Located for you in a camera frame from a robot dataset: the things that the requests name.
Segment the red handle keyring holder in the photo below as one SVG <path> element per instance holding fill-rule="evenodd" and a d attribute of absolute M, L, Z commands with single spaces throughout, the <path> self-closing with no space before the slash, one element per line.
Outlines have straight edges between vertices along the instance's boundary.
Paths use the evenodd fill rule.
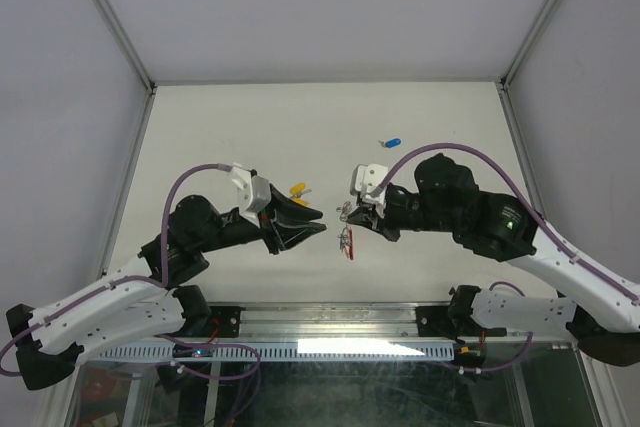
<path fill-rule="evenodd" d="M 338 235 L 339 249 L 349 261 L 353 261 L 355 258 L 353 231 L 347 222 L 352 211 L 353 206 L 350 201 L 344 202 L 341 207 L 336 209 L 336 212 L 339 214 L 339 221 L 342 224 L 341 231 Z"/>

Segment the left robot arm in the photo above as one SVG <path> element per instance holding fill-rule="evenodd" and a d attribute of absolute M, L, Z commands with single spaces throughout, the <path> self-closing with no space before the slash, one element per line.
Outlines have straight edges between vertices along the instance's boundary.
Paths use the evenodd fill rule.
<path fill-rule="evenodd" d="M 322 212 L 276 188 L 270 194 L 254 222 L 238 208 L 221 213 L 205 197 L 187 196 L 169 215 L 167 234 L 111 274 L 46 307 L 9 309 L 18 375 L 26 388 L 53 386 L 88 360 L 130 342 L 204 332 L 211 310 L 191 281 L 208 268 L 207 253 L 262 242 L 277 255 L 326 229 Z"/>

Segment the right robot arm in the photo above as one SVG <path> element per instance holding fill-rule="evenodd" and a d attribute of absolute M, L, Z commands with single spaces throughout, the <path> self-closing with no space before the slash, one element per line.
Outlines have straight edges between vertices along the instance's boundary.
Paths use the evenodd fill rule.
<path fill-rule="evenodd" d="M 443 314 L 428 316 L 436 334 L 466 337 L 508 330 L 561 338 L 608 365 L 639 361 L 639 287 L 615 275 L 562 238 L 515 196 L 481 190 L 471 170 L 438 154 L 418 164 L 418 190 L 387 182 L 388 168 L 360 164 L 348 215 L 390 242 L 402 232 L 444 232 L 473 254 L 521 269 L 553 287 L 553 298 L 505 295 L 460 285 Z"/>

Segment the yellow tag key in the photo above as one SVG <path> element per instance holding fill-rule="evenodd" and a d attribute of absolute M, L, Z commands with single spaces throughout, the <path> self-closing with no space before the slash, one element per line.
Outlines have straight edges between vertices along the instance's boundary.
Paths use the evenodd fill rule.
<path fill-rule="evenodd" d="M 302 196 L 310 192 L 311 189 L 308 188 L 304 182 L 298 183 L 289 189 L 289 193 L 293 198 L 301 198 Z"/>
<path fill-rule="evenodd" d="M 303 198 L 297 198 L 296 197 L 296 198 L 292 198 L 291 200 L 293 202 L 295 202 L 296 204 L 299 204 L 299 205 L 304 206 L 304 207 L 309 207 L 310 206 L 310 203 L 308 201 L 304 200 Z"/>

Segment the blue tag key far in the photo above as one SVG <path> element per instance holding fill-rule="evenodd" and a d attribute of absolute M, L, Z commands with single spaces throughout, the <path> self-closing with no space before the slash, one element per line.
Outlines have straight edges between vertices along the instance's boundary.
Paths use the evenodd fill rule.
<path fill-rule="evenodd" d="M 380 142 L 379 142 L 379 144 L 380 144 L 383 148 L 386 148 L 386 149 L 394 148 L 394 147 L 400 146 L 400 145 L 401 145 L 401 143 L 402 143 L 402 141 L 401 141 L 401 139 L 400 139 L 400 138 L 392 138 L 392 139 L 389 139 L 389 140 L 384 140 L 384 141 L 380 141 Z"/>

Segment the aluminium mounting rail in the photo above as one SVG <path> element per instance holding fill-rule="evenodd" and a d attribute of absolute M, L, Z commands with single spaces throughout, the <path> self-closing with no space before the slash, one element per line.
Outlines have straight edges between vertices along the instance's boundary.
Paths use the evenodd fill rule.
<path fill-rule="evenodd" d="M 232 339 L 292 340 L 310 337 L 419 337 L 414 309 L 419 305 L 446 305 L 452 320 L 472 320 L 454 312 L 442 302 L 415 303 L 245 303 L 241 314 L 239 336 Z M 589 314 L 571 305 L 565 298 L 551 299 L 542 311 L 527 320 L 517 313 L 513 320 L 477 323 L 484 328 L 505 328 L 507 336 L 525 337 L 530 331 L 537 337 L 572 340 L 574 333 L 583 334 L 594 326 Z M 477 337 L 463 337 L 473 341 Z"/>

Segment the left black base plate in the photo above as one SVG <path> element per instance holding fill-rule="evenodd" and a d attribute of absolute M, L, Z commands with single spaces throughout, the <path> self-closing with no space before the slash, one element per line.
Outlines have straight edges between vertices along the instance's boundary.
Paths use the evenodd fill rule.
<path fill-rule="evenodd" d="M 232 339 L 237 338 L 241 326 L 241 314 L 244 308 L 238 305 L 210 304 L 208 318 L 195 327 L 183 328 L 174 337 Z"/>

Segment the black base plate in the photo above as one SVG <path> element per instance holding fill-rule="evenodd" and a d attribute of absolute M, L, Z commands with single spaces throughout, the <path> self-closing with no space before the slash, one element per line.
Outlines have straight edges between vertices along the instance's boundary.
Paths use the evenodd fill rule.
<path fill-rule="evenodd" d="M 414 309 L 419 337 L 444 337 L 461 340 L 463 337 L 505 337 L 505 328 L 484 328 L 473 320 L 452 320 L 446 305 L 419 305 Z"/>
<path fill-rule="evenodd" d="M 232 339 L 237 338 L 241 326 L 241 314 L 244 308 L 238 305 L 210 304 L 208 318 L 195 327 L 183 328 L 174 337 Z"/>

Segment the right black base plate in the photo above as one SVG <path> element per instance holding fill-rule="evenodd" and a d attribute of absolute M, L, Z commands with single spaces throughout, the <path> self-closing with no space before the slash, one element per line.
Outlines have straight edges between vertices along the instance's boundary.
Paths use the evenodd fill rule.
<path fill-rule="evenodd" d="M 419 305 L 414 309 L 419 337 L 444 337 L 461 340 L 463 337 L 505 337 L 505 328 L 484 328 L 473 320 L 452 320 L 446 305 Z"/>

